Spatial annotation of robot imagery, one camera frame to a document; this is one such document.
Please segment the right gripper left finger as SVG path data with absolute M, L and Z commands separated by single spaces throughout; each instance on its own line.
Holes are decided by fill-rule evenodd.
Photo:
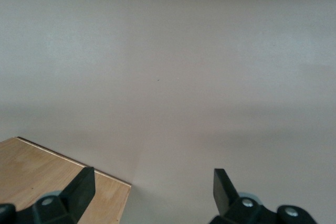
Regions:
M 94 171 L 84 167 L 62 191 L 46 193 L 23 210 L 1 204 L 1 223 L 78 223 L 96 192 Z

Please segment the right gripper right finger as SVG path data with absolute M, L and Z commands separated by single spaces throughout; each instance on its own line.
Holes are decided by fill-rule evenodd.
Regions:
M 252 194 L 238 193 L 224 169 L 214 169 L 213 196 L 219 212 L 211 223 L 316 223 L 298 206 L 267 209 Z

